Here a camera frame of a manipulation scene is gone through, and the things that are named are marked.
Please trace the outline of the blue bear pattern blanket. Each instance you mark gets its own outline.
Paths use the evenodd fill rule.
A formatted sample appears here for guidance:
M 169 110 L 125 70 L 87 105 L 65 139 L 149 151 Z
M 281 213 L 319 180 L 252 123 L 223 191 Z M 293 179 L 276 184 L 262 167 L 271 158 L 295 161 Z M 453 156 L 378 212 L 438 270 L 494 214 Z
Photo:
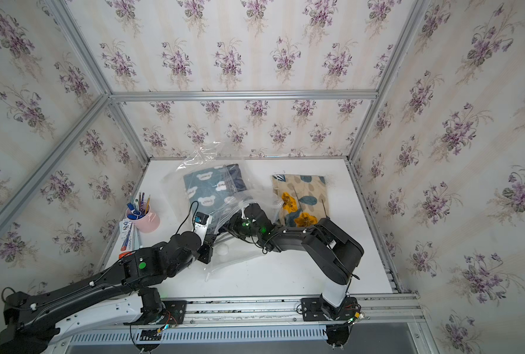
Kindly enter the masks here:
M 184 188 L 190 202 L 198 202 L 199 212 L 212 214 L 234 194 L 247 190 L 238 164 L 219 165 L 188 173 Z

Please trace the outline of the clear plastic vacuum bag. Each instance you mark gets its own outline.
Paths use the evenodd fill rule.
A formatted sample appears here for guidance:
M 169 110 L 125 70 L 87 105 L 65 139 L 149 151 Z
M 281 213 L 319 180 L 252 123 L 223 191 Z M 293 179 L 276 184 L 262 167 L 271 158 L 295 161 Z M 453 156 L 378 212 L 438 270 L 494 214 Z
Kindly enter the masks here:
M 271 223 L 277 224 L 279 211 L 283 202 L 269 187 L 262 186 L 255 174 L 246 164 L 246 160 L 229 143 L 210 142 L 197 147 L 174 170 L 164 176 L 161 190 L 165 194 L 175 216 L 184 218 L 184 223 L 178 229 L 179 233 L 194 232 L 193 218 L 198 210 L 198 202 L 190 202 L 184 188 L 184 176 L 188 173 L 213 168 L 219 165 L 238 164 L 247 190 L 234 194 L 216 212 L 208 214 L 212 217 L 206 235 L 216 235 L 212 259 L 204 264 L 207 276 L 221 268 L 251 260 L 262 255 L 262 250 L 251 241 L 242 241 L 224 229 L 231 217 L 249 204 L 259 204 Z M 198 250 L 192 253 L 198 261 Z

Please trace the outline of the beige floral fleece blanket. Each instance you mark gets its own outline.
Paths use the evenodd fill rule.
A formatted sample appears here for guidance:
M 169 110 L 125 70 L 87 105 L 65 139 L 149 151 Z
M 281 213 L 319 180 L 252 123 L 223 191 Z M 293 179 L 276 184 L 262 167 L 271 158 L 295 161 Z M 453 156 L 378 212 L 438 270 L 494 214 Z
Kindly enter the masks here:
M 275 174 L 274 193 L 282 200 L 279 220 L 286 227 L 309 227 L 329 216 L 324 176 Z

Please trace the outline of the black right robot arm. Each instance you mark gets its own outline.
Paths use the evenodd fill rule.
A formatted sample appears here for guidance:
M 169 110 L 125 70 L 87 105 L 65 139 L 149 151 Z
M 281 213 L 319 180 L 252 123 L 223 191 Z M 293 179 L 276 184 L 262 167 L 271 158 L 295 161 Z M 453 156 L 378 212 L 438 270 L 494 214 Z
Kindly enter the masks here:
M 363 246 L 328 217 L 306 227 L 278 226 L 256 203 L 236 212 L 224 229 L 242 241 L 253 242 L 265 254 L 308 253 L 328 279 L 320 298 L 322 306 L 332 311 L 342 308 L 351 280 L 356 277 L 354 271 L 364 256 Z

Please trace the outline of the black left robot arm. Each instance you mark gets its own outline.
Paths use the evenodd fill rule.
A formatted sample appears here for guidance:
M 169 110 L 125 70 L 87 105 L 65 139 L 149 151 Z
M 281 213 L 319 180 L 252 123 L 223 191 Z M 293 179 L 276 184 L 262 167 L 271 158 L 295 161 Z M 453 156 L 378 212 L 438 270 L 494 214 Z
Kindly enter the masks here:
M 108 325 L 173 322 L 156 286 L 195 260 L 208 263 L 212 237 L 186 231 L 129 252 L 91 277 L 41 295 L 4 298 L 0 353 L 42 353 L 48 346 Z

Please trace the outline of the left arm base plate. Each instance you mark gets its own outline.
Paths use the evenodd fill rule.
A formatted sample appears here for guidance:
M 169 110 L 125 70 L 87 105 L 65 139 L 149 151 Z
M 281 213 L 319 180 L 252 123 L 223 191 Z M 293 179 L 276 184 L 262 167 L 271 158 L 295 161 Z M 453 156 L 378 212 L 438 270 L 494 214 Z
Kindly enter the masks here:
M 136 320 L 127 322 L 127 325 L 181 325 L 184 323 L 186 309 L 185 300 L 143 303 L 141 314 Z

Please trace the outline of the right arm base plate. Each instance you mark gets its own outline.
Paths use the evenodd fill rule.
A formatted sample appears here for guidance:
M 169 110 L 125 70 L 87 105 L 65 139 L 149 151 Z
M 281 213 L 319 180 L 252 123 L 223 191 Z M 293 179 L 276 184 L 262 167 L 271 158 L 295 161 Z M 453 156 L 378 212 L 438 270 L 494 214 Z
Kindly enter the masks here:
M 358 300 L 346 296 L 341 305 L 335 307 L 321 296 L 302 298 L 299 312 L 305 322 L 350 321 L 361 317 L 362 311 Z

